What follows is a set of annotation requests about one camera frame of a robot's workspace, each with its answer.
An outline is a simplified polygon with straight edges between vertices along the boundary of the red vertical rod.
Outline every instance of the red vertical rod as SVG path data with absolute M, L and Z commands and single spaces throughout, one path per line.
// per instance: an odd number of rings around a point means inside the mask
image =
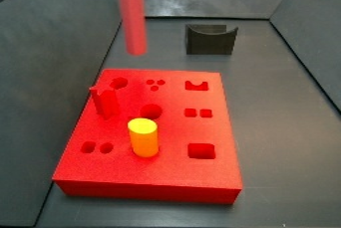
M 127 51 L 141 55 L 147 51 L 144 0 L 120 0 Z

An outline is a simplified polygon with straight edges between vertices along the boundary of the red foam block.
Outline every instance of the red foam block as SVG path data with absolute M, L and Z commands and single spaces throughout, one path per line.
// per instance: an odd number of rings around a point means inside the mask
M 219 73 L 104 70 L 94 89 L 115 91 L 120 111 L 104 117 L 89 98 L 53 175 L 62 191 L 232 203 L 242 181 Z M 151 158 L 132 152 L 127 124 L 139 116 L 159 126 Z
M 147 51 L 144 0 L 120 0 L 127 51 L 141 55 Z

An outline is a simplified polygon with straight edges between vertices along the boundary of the black object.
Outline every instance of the black object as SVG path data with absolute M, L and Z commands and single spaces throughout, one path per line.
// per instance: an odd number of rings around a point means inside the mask
M 185 25 L 188 55 L 231 55 L 238 28 L 226 32 L 224 25 Z

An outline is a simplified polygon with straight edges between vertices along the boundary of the yellow peg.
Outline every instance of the yellow peg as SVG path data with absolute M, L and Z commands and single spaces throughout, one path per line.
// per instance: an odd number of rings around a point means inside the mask
M 159 152 L 157 125 L 145 118 L 135 118 L 128 122 L 133 153 L 140 157 L 152 157 Z

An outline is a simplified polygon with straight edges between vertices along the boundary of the gray floor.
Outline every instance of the gray floor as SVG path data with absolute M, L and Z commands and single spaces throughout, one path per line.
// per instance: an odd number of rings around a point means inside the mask
M 184 24 L 239 27 L 234 53 L 184 54 Z M 149 52 L 119 33 L 105 68 L 221 73 L 243 191 L 232 206 L 68 197 L 53 186 L 38 226 L 341 226 L 341 120 L 267 21 L 148 21 Z

